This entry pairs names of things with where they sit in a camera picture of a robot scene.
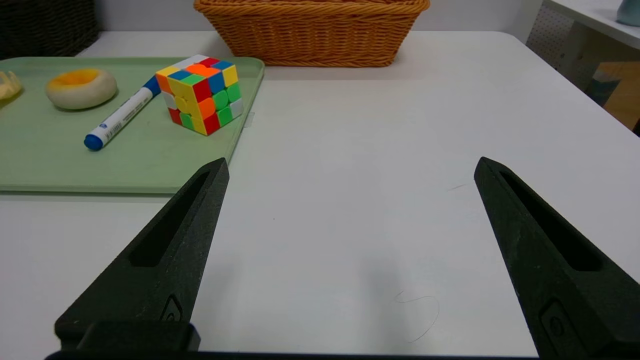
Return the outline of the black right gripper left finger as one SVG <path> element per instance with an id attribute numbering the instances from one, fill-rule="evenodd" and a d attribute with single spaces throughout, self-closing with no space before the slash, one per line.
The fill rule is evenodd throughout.
<path id="1" fill-rule="evenodd" d="M 196 351 L 191 324 L 230 180 L 202 166 L 55 321 L 61 350 Z"/>

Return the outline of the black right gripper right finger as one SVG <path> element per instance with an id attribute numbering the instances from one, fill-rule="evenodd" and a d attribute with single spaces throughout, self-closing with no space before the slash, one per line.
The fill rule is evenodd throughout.
<path id="1" fill-rule="evenodd" d="M 542 359 L 637 359 L 639 283 L 500 162 L 474 181 Z"/>

